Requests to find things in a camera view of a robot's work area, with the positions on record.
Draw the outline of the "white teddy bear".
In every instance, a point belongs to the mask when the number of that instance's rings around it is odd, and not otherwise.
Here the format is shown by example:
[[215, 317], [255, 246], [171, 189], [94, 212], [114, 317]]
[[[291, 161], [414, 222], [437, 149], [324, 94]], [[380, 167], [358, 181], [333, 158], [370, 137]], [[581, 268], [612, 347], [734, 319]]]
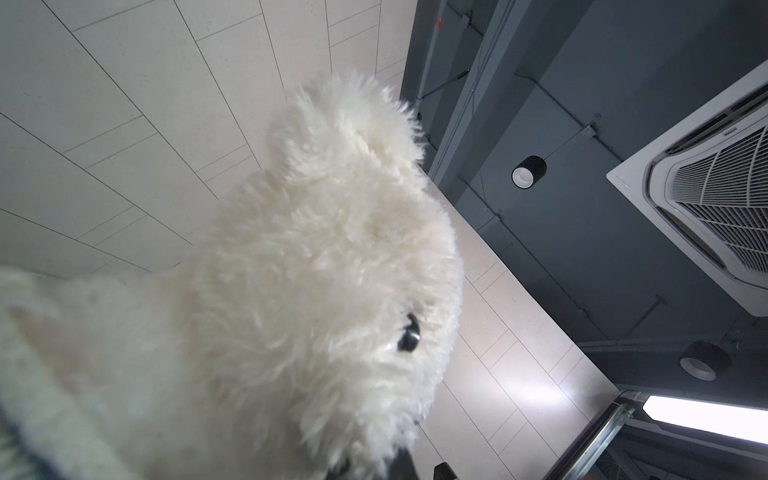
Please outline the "white teddy bear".
[[465, 279], [420, 135], [389, 86], [322, 78], [179, 265], [3, 267], [1, 412], [58, 479], [386, 478]]

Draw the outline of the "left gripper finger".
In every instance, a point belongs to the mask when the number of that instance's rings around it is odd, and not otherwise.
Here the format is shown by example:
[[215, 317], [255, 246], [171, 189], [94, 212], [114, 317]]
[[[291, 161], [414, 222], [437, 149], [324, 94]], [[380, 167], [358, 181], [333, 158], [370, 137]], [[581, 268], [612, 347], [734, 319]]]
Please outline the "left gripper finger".
[[400, 449], [390, 461], [387, 469], [387, 480], [419, 480], [411, 453]]

